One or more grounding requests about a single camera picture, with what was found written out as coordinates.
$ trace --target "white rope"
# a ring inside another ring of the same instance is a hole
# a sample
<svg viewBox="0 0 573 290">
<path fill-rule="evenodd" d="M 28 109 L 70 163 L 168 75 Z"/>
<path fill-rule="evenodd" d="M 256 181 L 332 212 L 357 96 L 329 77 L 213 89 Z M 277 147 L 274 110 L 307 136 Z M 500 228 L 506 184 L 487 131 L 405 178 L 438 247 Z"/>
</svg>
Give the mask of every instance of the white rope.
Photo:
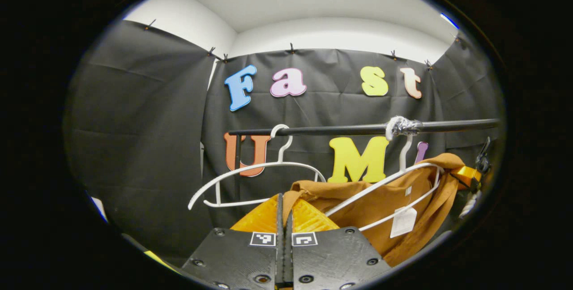
<svg viewBox="0 0 573 290">
<path fill-rule="evenodd" d="M 466 206 L 462 209 L 462 213 L 460 214 L 460 218 L 463 218 L 467 213 L 471 211 L 471 209 L 475 206 L 477 200 L 481 197 L 481 190 L 478 190 L 477 193 L 471 195 L 470 199 L 467 201 Z"/>
</svg>

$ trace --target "screw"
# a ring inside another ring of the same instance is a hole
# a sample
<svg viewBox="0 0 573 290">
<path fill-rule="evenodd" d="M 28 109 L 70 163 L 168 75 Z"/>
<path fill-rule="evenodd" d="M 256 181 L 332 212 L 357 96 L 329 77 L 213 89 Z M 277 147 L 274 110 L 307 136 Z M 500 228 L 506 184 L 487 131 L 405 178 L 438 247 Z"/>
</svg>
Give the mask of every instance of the screw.
<svg viewBox="0 0 573 290">
<path fill-rule="evenodd" d="M 313 276 L 307 275 L 307 276 L 301 276 L 301 277 L 299 278 L 299 281 L 302 282 L 302 283 L 310 283 L 310 282 L 312 282 L 314 279 L 315 279 L 315 278 L 314 278 Z"/>
<path fill-rule="evenodd" d="M 220 286 L 221 288 L 229 289 L 229 286 L 227 286 L 227 284 L 220 283 L 220 282 L 215 282 L 215 284 Z"/>
<path fill-rule="evenodd" d="M 265 274 L 259 274 L 254 278 L 254 280 L 258 283 L 267 283 L 270 281 L 270 277 Z"/>
<path fill-rule="evenodd" d="M 354 282 L 350 282 L 350 283 L 347 283 L 347 284 L 342 284 L 342 286 L 340 286 L 340 289 L 346 289 L 346 288 L 348 288 L 348 287 L 350 287 L 350 286 L 354 286 L 354 284 L 355 284 Z"/>
</svg>

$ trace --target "black fabric backdrop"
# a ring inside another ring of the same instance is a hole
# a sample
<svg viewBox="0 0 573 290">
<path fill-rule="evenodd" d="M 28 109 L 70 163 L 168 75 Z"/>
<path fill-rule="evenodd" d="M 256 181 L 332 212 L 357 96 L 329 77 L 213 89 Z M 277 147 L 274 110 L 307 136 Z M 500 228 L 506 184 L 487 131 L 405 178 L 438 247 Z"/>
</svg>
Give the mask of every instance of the black fabric backdrop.
<svg viewBox="0 0 573 290">
<path fill-rule="evenodd" d="M 450 48 L 451 58 L 459 49 Z M 257 69 L 252 76 L 253 90 L 247 93 L 251 102 L 235 112 L 229 110 L 231 96 L 224 80 L 248 65 Z M 362 90 L 360 70 L 364 66 L 379 67 L 385 72 L 385 81 L 389 91 L 385 96 L 367 96 Z M 399 70 L 403 67 L 413 68 L 421 78 L 417 84 L 422 92 L 422 98 L 412 98 L 404 86 L 404 75 Z M 452 107 L 459 100 L 454 100 L 450 91 L 466 98 L 466 107 L 484 108 L 491 105 L 493 94 L 491 87 L 475 86 L 475 82 L 483 79 L 483 68 L 466 67 L 463 70 L 449 70 L 450 66 L 428 70 L 427 66 L 414 61 L 393 58 L 377 53 L 350 51 L 338 49 L 274 51 L 232 58 L 228 63 L 218 62 L 207 92 L 205 117 L 203 119 L 202 141 L 205 145 L 203 182 L 209 182 L 216 176 L 228 172 L 225 163 L 224 133 L 234 129 L 272 128 L 279 123 L 289 127 L 315 127 L 324 125 L 356 125 L 385 123 L 391 117 L 401 115 L 408 119 L 419 121 L 442 121 L 483 119 L 483 112 L 462 113 Z M 300 96 L 275 98 L 269 92 L 274 83 L 272 75 L 283 68 L 299 68 L 303 72 L 304 84 L 307 91 Z M 459 82 L 458 76 L 465 77 Z M 471 88 L 480 90 L 480 95 L 473 94 Z M 442 96 L 448 99 L 448 105 L 442 102 Z M 360 153 L 364 151 L 368 141 L 373 136 L 352 136 L 352 140 Z M 424 133 L 414 137 L 412 147 L 407 154 L 407 165 L 414 163 L 417 154 L 416 145 L 419 141 L 429 143 L 426 158 L 436 156 L 446 151 L 446 147 L 468 147 L 460 150 L 462 159 L 470 166 L 477 155 L 475 149 L 485 141 L 485 135 L 475 132 L 464 133 L 462 143 L 453 136 L 451 143 L 446 142 L 444 133 Z M 319 169 L 328 178 L 332 175 L 334 150 L 329 141 L 334 136 L 295 136 L 292 146 L 285 151 L 284 160 L 310 164 Z M 286 137 L 277 137 L 268 142 L 267 161 L 276 161 L 278 149 L 286 142 Z M 398 156 L 405 144 L 405 137 L 400 136 L 389 143 L 385 152 L 384 172 L 388 176 L 398 171 Z M 246 139 L 242 145 L 242 162 L 251 164 L 254 145 Z M 227 178 L 221 183 L 223 202 L 235 199 L 234 182 L 241 180 L 241 200 L 255 200 L 270 197 L 278 192 L 286 192 L 293 182 L 299 179 L 311 179 L 311 171 L 292 166 L 266 168 L 255 177 Z M 214 201 L 214 188 L 206 192 L 206 197 Z M 229 208 L 210 208 L 213 223 L 220 227 L 230 227 L 238 217 L 245 214 L 253 206 L 244 206 L 241 210 Z"/>
<path fill-rule="evenodd" d="M 199 139 L 214 58 L 170 33 L 121 21 L 70 83 L 69 165 L 108 218 L 181 266 L 212 228 L 187 211 L 201 186 Z"/>
</svg>

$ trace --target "foam letter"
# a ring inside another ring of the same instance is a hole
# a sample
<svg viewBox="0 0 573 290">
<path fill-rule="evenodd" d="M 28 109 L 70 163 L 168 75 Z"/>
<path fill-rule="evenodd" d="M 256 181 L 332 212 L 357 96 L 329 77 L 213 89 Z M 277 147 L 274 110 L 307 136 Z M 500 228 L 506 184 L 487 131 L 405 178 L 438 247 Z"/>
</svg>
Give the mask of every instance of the foam letter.
<svg viewBox="0 0 573 290">
<path fill-rule="evenodd" d="M 229 92 L 231 93 L 231 111 L 238 110 L 249 104 L 250 96 L 246 96 L 243 90 L 247 90 L 247 92 L 252 91 L 252 78 L 248 74 L 254 75 L 256 72 L 257 68 L 249 65 L 225 80 L 225 84 L 229 87 Z"/>
<path fill-rule="evenodd" d="M 289 94 L 292 96 L 301 95 L 307 90 L 307 86 L 303 84 L 303 72 L 298 68 L 280 70 L 273 75 L 273 80 L 276 82 L 270 87 L 270 94 L 277 98 Z"/>
<path fill-rule="evenodd" d="M 328 178 L 329 183 L 348 182 L 348 178 L 344 176 L 344 168 L 348 170 L 353 182 L 360 179 L 366 168 L 368 168 L 364 175 L 366 182 L 379 182 L 386 177 L 384 174 L 384 156 L 388 140 L 385 137 L 370 139 L 362 155 L 358 153 L 354 142 L 348 137 L 334 138 L 329 145 L 334 149 L 334 167 L 332 168 L 332 177 Z"/>
<path fill-rule="evenodd" d="M 369 96 L 383 96 L 388 93 L 388 83 L 383 80 L 384 71 L 381 68 L 365 66 L 360 70 L 360 77 L 365 83 L 362 83 L 362 90 Z"/>
<path fill-rule="evenodd" d="M 227 152 L 225 153 L 225 160 L 227 161 L 227 167 L 229 170 L 235 170 L 235 151 L 237 150 L 237 136 L 229 135 L 225 133 L 223 136 L 225 141 L 227 141 Z M 245 136 L 241 136 L 241 141 L 245 140 Z M 270 136 L 251 136 L 251 140 L 254 141 L 254 160 L 250 166 L 254 164 L 262 164 L 266 162 L 266 143 L 270 140 Z M 240 167 L 246 167 L 246 164 L 241 162 Z M 254 177 L 264 170 L 264 167 L 254 168 L 250 170 L 245 170 L 240 172 L 239 175 Z"/>
<path fill-rule="evenodd" d="M 412 98 L 421 98 L 422 92 L 416 88 L 416 82 L 420 83 L 421 81 L 420 77 L 414 74 L 414 70 L 411 68 L 400 68 L 400 72 L 404 74 L 404 85 L 408 94 Z"/>
</svg>

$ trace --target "brown jacket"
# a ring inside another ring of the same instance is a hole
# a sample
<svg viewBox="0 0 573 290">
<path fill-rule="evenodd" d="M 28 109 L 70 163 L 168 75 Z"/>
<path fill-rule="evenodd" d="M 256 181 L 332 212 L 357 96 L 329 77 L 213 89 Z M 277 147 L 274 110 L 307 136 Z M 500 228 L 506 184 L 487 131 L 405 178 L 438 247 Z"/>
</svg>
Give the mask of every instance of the brown jacket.
<svg viewBox="0 0 573 290">
<path fill-rule="evenodd" d="M 462 160 L 453 154 L 441 154 L 435 158 L 422 160 L 444 168 L 440 186 L 431 196 L 427 196 L 413 208 L 417 211 L 414 229 L 405 235 L 389 237 L 392 219 L 363 231 L 364 236 L 380 253 L 386 263 L 395 266 L 422 249 L 436 233 L 452 208 L 458 181 L 450 176 L 450 170 L 464 166 Z M 396 180 L 380 186 L 354 203 L 332 214 L 332 219 L 340 227 L 363 227 L 394 213 L 395 210 L 413 202 L 432 188 L 436 167 L 420 168 Z M 367 182 L 323 183 L 300 180 L 292 184 L 291 190 L 283 197 L 283 222 L 298 198 L 306 200 L 323 213 L 368 188 Z M 412 190 L 405 196 L 406 189 Z"/>
</svg>

